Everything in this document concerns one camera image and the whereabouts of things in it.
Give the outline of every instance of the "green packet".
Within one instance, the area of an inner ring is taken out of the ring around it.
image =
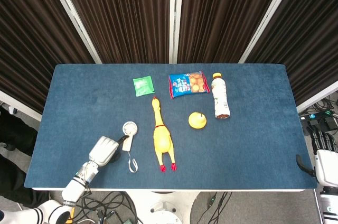
[[[136,96],[143,96],[155,93],[151,76],[133,79]]]

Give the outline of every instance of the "bottle cap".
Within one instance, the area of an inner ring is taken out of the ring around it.
[[[215,77],[222,77],[222,74],[220,72],[215,72],[213,75],[212,75],[213,78]]]

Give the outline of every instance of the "yellow fruit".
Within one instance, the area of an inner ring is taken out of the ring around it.
[[[201,129],[206,125],[206,117],[199,112],[193,112],[188,118],[189,125],[195,129]]]

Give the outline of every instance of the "white robotic hand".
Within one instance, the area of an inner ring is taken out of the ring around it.
[[[338,147],[331,134],[316,126],[309,126],[307,130],[312,140],[315,169],[305,167],[299,155],[296,156],[296,161],[301,170],[316,177],[324,187],[321,205],[325,224],[338,224]]]
[[[119,144],[125,140],[122,137],[118,142],[102,136],[89,153],[89,160],[76,173],[73,179],[62,192],[63,204],[49,200],[38,208],[20,212],[7,212],[0,210],[0,224],[65,224],[70,216],[70,211],[87,189],[88,184],[98,173],[98,167],[106,165]]]

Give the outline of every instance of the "white frame pole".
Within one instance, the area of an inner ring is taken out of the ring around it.
[[[176,0],[175,29],[174,29],[174,53],[173,63],[177,64],[177,54],[179,52],[180,25],[181,25],[182,0]]]
[[[36,119],[37,121],[41,121],[42,115],[40,113],[36,112],[35,110],[31,109],[30,107],[16,100],[15,98],[9,96],[8,94],[2,92],[1,90],[0,90],[0,100],[10,106],[13,106],[14,108],[23,112],[24,114],[27,114],[28,116]]]
[[[89,37],[89,34],[82,23],[82,20],[74,7],[72,0],[60,0],[65,11],[67,12],[71,22],[73,23],[75,29],[79,33],[82,41],[84,42],[86,48],[88,49],[91,57],[93,58],[96,64],[102,64],[102,61],[99,57],[97,50],[95,49],[92,40]]]
[[[282,0],[272,0],[268,10],[266,11],[262,21],[260,22],[256,32],[254,33],[254,35],[252,36],[247,48],[245,49],[242,57],[240,58],[240,60],[238,61],[238,63],[245,63],[246,59],[248,58],[250,52],[252,51],[252,49],[254,48],[254,46],[256,45],[258,39],[260,38],[260,36],[262,35],[263,31],[265,30],[266,26],[268,25],[268,23],[270,22],[273,14],[275,13],[275,11],[277,10],[277,8],[279,7],[279,4]]]
[[[337,90],[338,90],[338,81],[336,81],[335,83],[331,84],[327,88],[323,89],[322,91],[320,91],[319,93],[317,93],[316,95],[314,95],[310,99],[306,100],[302,104],[298,105],[297,106],[298,113],[302,112],[307,107],[310,107],[312,104],[315,104],[316,102],[322,100],[326,96],[329,96],[333,92],[336,92]]]
[[[179,50],[182,0],[170,0],[169,63],[177,63]]]
[[[175,0],[170,0],[170,13],[169,13],[169,64],[173,63],[174,28],[175,28]]]

